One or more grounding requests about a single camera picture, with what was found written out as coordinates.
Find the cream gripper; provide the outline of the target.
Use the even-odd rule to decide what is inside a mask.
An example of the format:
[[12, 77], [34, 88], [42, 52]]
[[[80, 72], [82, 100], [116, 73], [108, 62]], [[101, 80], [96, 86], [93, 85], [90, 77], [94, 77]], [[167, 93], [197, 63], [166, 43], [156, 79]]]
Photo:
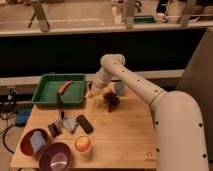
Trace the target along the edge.
[[95, 85], [93, 85], [93, 84], [90, 84], [90, 85], [89, 85], [89, 97], [90, 97], [90, 98], [102, 94], [103, 91], [104, 91], [103, 88], [97, 88], [97, 87], [96, 87]]

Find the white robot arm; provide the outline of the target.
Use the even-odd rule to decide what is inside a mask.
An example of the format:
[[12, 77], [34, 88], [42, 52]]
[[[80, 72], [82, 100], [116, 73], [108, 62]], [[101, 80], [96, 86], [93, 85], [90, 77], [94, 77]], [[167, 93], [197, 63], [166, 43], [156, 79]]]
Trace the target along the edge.
[[112, 77], [122, 80], [154, 112], [157, 171], [209, 171], [204, 123], [196, 100], [182, 91], [166, 91], [125, 67], [121, 54], [100, 59], [90, 97]]

